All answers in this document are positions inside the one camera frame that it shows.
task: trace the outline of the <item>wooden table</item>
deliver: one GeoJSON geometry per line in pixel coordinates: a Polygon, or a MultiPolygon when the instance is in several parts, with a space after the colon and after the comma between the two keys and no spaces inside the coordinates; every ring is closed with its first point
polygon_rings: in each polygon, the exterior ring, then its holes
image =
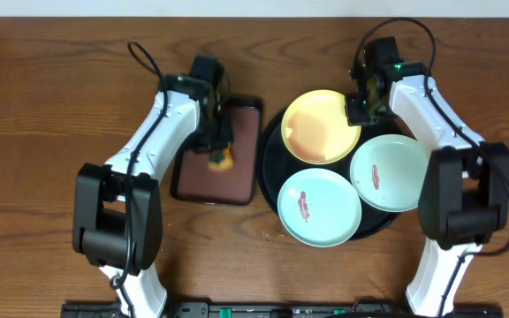
{"type": "MultiPolygon", "coordinates": [[[[236,92],[265,101],[263,123],[317,88],[354,91],[347,70],[380,19],[0,19],[0,317],[58,316],[68,301],[113,301],[107,279],[72,250],[74,181],[104,163],[148,114],[156,79],[128,55],[137,39],[164,72],[218,57],[236,92]]],[[[509,19],[429,19],[434,74],[448,103],[509,147],[509,19]]],[[[388,26],[407,60],[429,57],[411,25],[388,26]]],[[[422,254],[415,212],[372,238],[327,249],[291,238],[258,186],[246,207],[175,201],[162,182],[156,266],[176,299],[351,303],[404,298],[422,254]]],[[[488,248],[504,244],[497,233],[488,248]]],[[[509,254],[477,258],[457,302],[496,302],[509,318],[509,254]]]]}

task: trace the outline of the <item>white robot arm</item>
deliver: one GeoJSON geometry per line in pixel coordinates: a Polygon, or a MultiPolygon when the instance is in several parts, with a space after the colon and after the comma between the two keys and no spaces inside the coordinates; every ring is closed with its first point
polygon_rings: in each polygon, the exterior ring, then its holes
{"type": "MultiPolygon", "coordinates": [[[[126,172],[131,152],[133,152],[144,133],[160,116],[163,103],[163,93],[156,93],[152,110],[141,127],[129,142],[105,163],[111,166],[111,170],[118,173],[126,172]]],[[[172,158],[174,158],[186,138],[195,132],[199,123],[199,102],[191,99],[189,95],[169,91],[166,115],[143,145],[133,167],[133,175],[138,176],[145,173],[152,179],[162,180],[172,158]]],[[[125,198],[119,195],[118,200],[124,201],[125,198]]],[[[115,275],[121,276],[123,272],[122,269],[109,265],[100,267],[100,270],[109,279],[115,275]]],[[[141,270],[138,276],[128,276],[124,287],[127,297],[133,303],[135,316],[139,318],[160,317],[167,295],[166,290],[158,280],[154,262],[149,268],[141,270]]],[[[121,311],[123,314],[129,315],[128,304],[121,292],[120,289],[117,289],[119,299],[122,301],[121,311]]]]}
{"type": "MultiPolygon", "coordinates": [[[[414,137],[429,153],[445,147],[471,148],[471,145],[460,136],[457,136],[454,130],[433,108],[428,97],[425,96],[423,80],[423,75],[414,75],[393,83],[389,101],[391,110],[404,120],[414,137]]],[[[433,89],[433,97],[455,125],[461,127],[471,140],[477,143],[482,142],[482,137],[470,130],[452,111],[452,108],[437,90],[433,78],[429,78],[429,88],[433,89]]],[[[453,246],[450,250],[444,250],[434,239],[426,238],[420,266],[414,280],[406,289],[406,298],[414,314],[428,317],[437,316],[441,296],[452,277],[457,260],[465,252],[479,252],[481,249],[482,245],[468,243],[453,246]]],[[[451,291],[445,300],[443,314],[448,314],[453,310],[452,303],[455,292],[459,288],[460,281],[472,259],[473,256],[468,256],[460,268],[460,272],[456,276],[451,291]]]]}
{"type": "Polygon", "coordinates": [[[197,57],[188,76],[169,75],[168,102],[164,92],[156,94],[152,110],[129,142],[102,167],[86,163],[78,174],[74,207],[73,247],[111,280],[128,274],[117,289],[121,311],[139,318],[157,318],[163,312],[166,290],[161,286],[154,259],[162,239],[159,181],[186,143],[198,151],[228,145],[229,134],[218,128],[220,114],[217,86],[223,67],[212,57],[197,57]],[[167,109],[157,126],[153,126],[167,109]],[[140,149],[137,144],[151,129],[140,149]],[[136,250],[130,268],[124,269],[127,247],[125,215],[106,209],[103,201],[125,201],[125,174],[131,153],[137,152],[132,168],[132,229],[136,250]]]}
{"type": "Polygon", "coordinates": [[[393,37],[372,41],[364,49],[366,64],[355,60],[353,77],[359,93],[348,95],[349,125],[375,125],[386,118],[400,117],[414,137],[430,154],[419,202],[419,214],[427,235],[422,260],[414,280],[406,289],[406,298],[414,314],[436,317],[453,310],[453,299],[473,253],[482,249],[493,231],[505,226],[507,197],[490,184],[488,163],[471,149],[474,142],[487,148],[494,163],[501,163],[509,174],[509,152],[504,144],[485,145],[484,139],[469,129],[439,93],[435,80],[425,66],[403,63],[393,37]],[[431,97],[440,111],[426,96],[431,97]],[[465,140],[442,116],[444,113],[470,140],[465,140]],[[463,193],[462,179],[477,178],[475,192],[463,193]],[[454,274],[462,256],[462,266],[454,274]]]}

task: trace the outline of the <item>black tray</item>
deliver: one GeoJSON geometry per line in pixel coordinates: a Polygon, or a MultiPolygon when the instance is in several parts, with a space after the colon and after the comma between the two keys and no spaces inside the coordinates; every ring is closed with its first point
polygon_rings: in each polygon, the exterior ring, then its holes
{"type": "MultiPolygon", "coordinates": [[[[288,151],[282,141],[280,126],[285,110],[280,111],[266,127],[260,138],[260,147],[258,157],[256,159],[256,177],[259,187],[261,187],[264,199],[269,203],[270,207],[277,214],[277,198],[280,188],[284,182],[294,173],[308,168],[324,168],[337,172],[349,182],[349,167],[353,155],[358,147],[364,142],[383,134],[402,134],[402,131],[392,121],[387,121],[381,125],[363,126],[361,136],[355,148],[345,158],[330,164],[315,165],[304,163],[288,151]]],[[[362,218],[361,224],[357,232],[349,240],[364,239],[374,235],[387,227],[396,217],[398,213],[389,213],[371,207],[368,203],[361,200],[362,218]]]]}

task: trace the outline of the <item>plate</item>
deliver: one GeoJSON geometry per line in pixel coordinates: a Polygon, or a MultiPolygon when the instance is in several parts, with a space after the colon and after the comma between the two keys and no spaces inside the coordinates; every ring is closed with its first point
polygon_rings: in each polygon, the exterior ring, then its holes
{"type": "Polygon", "coordinates": [[[387,134],[365,142],[354,154],[351,181],[374,208],[404,212],[417,208],[429,156],[422,144],[387,134]]]}
{"type": "Polygon", "coordinates": [[[361,128],[349,126],[345,96],[316,90],[296,98],[284,114],[282,140],[288,151],[305,163],[334,163],[345,157],[359,140],[361,128]]]}
{"type": "Polygon", "coordinates": [[[337,173],[305,169],[289,177],[278,195],[282,225],[299,241],[330,247],[347,241],[361,222],[361,199],[337,173]]]}

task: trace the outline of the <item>white wall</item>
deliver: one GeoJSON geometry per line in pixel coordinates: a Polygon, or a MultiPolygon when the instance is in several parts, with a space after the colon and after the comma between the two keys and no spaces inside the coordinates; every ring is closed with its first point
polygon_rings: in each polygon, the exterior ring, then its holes
{"type": "Polygon", "coordinates": [[[0,0],[0,17],[509,17],[509,0],[0,0]]]}

